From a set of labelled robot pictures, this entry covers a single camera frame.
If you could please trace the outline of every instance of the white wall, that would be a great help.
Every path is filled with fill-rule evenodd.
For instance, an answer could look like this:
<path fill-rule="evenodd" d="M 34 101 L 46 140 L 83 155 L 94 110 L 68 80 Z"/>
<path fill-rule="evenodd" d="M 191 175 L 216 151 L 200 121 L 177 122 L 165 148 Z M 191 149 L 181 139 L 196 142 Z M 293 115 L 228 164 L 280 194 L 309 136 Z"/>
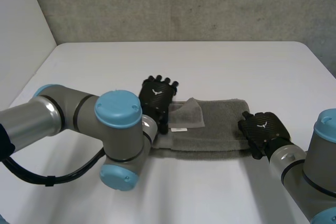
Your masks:
<path fill-rule="evenodd" d="M 37 0 L 0 0 L 0 110 L 56 47 Z"/>

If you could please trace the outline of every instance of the gray wall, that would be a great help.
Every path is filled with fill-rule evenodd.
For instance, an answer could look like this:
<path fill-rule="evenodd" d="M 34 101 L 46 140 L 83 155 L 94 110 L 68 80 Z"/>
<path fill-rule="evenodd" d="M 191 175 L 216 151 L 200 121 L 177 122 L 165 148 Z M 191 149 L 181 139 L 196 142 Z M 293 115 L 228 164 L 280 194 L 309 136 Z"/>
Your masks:
<path fill-rule="evenodd" d="M 294 40 L 336 75 L 336 0 L 38 0 L 58 44 Z"/>

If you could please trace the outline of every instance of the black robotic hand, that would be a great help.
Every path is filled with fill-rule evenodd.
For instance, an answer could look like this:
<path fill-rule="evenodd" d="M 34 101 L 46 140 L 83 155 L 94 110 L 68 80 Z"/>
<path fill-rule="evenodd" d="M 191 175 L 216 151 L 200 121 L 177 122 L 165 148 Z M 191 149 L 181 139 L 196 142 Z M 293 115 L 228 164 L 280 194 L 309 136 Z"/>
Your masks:
<path fill-rule="evenodd" d="M 271 153 L 272 149 L 277 148 L 279 144 L 291 144 L 287 129 L 273 113 L 252 115 L 245 111 L 243 117 L 245 120 L 238 122 L 238 128 L 246 137 L 253 158 L 261 159 L 267 155 L 267 152 Z"/>
<path fill-rule="evenodd" d="M 149 76 L 142 83 L 139 94 L 142 113 L 150 116 L 156 123 L 161 134 L 168 132 L 168 107 L 177 93 L 178 82 L 170 85 L 170 79 L 161 81 L 162 76 Z"/>

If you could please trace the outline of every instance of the concrete wall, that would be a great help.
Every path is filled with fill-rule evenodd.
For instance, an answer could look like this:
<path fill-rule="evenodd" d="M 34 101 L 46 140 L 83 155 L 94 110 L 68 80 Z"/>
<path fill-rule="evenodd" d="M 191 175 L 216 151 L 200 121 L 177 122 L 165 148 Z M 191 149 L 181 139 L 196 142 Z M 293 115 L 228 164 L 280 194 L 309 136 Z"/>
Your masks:
<path fill-rule="evenodd" d="M 56 47 L 37 0 L 0 0 L 0 110 Z"/>
<path fill-rule="evenodd" d="M 293 40 L 336 75 L 336 0 L 38 0 L 58 44 Z"/>

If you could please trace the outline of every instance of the black cable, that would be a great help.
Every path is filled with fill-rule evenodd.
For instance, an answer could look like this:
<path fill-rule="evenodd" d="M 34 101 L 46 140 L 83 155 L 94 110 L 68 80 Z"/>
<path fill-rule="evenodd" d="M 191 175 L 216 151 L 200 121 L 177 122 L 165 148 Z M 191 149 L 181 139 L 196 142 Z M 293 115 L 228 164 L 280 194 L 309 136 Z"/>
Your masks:
<path fill-rule="evenodd" d="M 16 177 L 22 179 L 25 182 L 36 184 L 36 185 L 45 185 L 53 186 L 54 184 L 62 184 L 73 181 L 83 174 L 85 174 L 95 163 L 102 157 L 105 156 L 105 151 L 102 148 L 89 162 L 83 165 L 81 168 L 77 169 L 73 173 L 56 177 L 56 176 L 41 176 L 35 173 L 32 173 L 19 164 L 17 164 L 11 157 L 6 158 L 2 163 L 10 170 Z"/>

